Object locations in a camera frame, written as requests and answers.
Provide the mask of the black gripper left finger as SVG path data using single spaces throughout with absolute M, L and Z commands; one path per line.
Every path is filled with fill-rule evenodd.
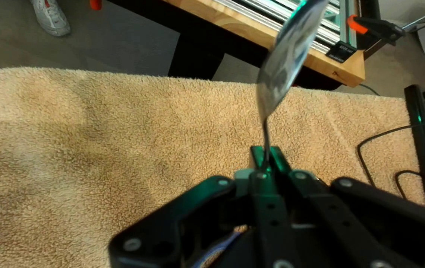
M 292 268 L 286 203 L 275 181 L 289 170 L 272 148 L 263 173 L 211 176 L 116 234 L 111 268 L 192 268 L 216 246 L 214 268 Z

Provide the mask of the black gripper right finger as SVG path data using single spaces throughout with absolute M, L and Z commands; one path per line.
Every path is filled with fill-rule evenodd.
M 425 268 L 425 208 L 351 178 L 330 185 L 293 170 L 272 147 L 269 170 L 295 220 L 317 225 L 315 245 L 336 268 Z

